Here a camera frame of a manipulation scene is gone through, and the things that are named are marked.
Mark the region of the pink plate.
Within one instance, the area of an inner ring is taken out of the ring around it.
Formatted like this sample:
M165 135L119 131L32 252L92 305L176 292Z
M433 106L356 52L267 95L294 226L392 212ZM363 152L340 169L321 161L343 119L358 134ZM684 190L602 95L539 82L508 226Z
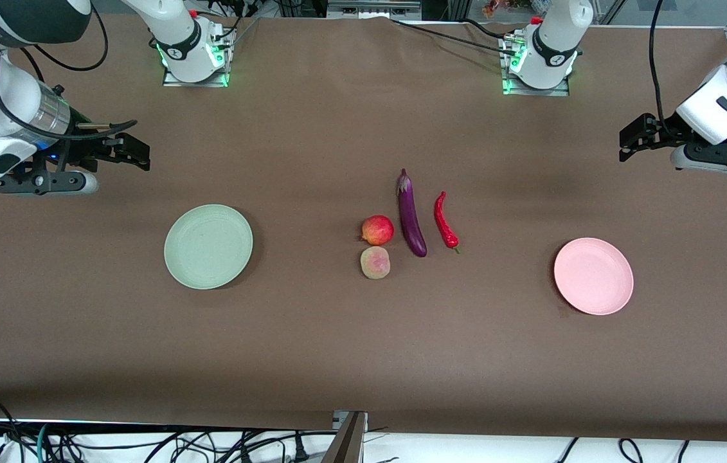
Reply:
M552 275L563 299L581 313L617 313L633 295L633 269L625 255L594 237L578 238L561 247Z

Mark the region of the red chili pepper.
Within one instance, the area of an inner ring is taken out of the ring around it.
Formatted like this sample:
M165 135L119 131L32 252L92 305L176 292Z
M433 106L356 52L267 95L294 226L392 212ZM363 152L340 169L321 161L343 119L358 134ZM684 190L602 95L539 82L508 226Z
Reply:
M460 241L458 240L457 234L455 234L449 226L447 219L444 214L444 202L447 197L447 193L442 191L437 197L434 205L434 219L437 225L438 231L442 236L442 240L448 249L454 250L457 254L460 254Z

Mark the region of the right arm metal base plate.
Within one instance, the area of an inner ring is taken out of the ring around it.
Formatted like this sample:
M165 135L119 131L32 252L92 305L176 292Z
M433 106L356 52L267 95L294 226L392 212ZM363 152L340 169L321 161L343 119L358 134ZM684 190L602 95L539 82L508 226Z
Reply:
M230 83L230 71L237 38L237 29L225 28L199 17L201 29L198 43L181 55L181 50L156 43L165 71L165 87L225 88Z

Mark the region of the purple eggplant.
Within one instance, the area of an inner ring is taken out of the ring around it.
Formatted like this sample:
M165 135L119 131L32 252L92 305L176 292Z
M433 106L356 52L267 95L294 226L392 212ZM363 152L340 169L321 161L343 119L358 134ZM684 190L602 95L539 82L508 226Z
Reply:
M401 170L397 179L397 202L402 234L408 248L414 255L425 257L427 255L427 244L417 219L412 181L405 169Z

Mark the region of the pale pink peach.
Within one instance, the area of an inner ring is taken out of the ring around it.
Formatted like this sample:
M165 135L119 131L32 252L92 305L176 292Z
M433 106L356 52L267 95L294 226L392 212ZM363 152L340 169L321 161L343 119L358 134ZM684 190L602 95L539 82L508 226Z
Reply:
M371 246L361 252L361 272L367 278L378 280L386 278L391 270L390 256L384 247Z

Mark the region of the brown table cover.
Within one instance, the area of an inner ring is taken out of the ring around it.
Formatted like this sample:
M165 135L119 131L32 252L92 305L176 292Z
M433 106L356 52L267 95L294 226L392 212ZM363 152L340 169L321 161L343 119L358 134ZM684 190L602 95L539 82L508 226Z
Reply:
M262 19L227 88L168 88L148 32L105 18L96 71L42 61L93 120L136 118L152 166L93 195L0 194L0 401L20 419L727 440L727 175L669 150L618 160L653 111L647 32L593 28L566 98L505 96L493 53L387 19ZM408 248L407 170L427 255ZM434 219L460 241L448 249ZM254 246L225 286L176 282L169 229L237 209ZM386 278L361 223L386 215ZM621 311L552 275L569 241L629 261Z

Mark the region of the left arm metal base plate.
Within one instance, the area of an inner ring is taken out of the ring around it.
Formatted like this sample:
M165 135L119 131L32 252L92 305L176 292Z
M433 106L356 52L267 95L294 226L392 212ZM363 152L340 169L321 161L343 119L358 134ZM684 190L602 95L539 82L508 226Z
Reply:
M525 52L523 30L516 30L513 34L504 34L498 39L501 50L513 51L515 56L499 54L499 65L501 66L501 81L503 94L505 96L551 96L565 97L570 94L569 77L566 75L557 87L551 89L537 89L525 84L519 76L512 71L512 65L517 64L519 58Z

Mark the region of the aluminium profile post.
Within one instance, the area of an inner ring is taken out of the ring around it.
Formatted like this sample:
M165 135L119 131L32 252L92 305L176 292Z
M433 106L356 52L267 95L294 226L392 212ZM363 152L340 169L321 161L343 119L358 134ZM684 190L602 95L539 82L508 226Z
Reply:
M363 439L368 428L368 413L359 410L334 412L334 439L320 463L363 463Z

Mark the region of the red apple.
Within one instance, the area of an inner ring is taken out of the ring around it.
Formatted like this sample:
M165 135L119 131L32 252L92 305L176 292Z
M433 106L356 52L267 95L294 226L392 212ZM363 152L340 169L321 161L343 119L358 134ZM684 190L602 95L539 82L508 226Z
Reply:
M361 239L370 246L383 246L395 236L395 226L386 215L373 215L361 223Z

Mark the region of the pale green plate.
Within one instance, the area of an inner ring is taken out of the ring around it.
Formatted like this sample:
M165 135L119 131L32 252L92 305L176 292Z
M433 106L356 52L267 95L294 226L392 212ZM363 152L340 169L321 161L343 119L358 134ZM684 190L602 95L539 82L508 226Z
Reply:
M254 235L237 209L207 204L190 209L167 232L164 260L170 276L196 290L234 281L251 260Z

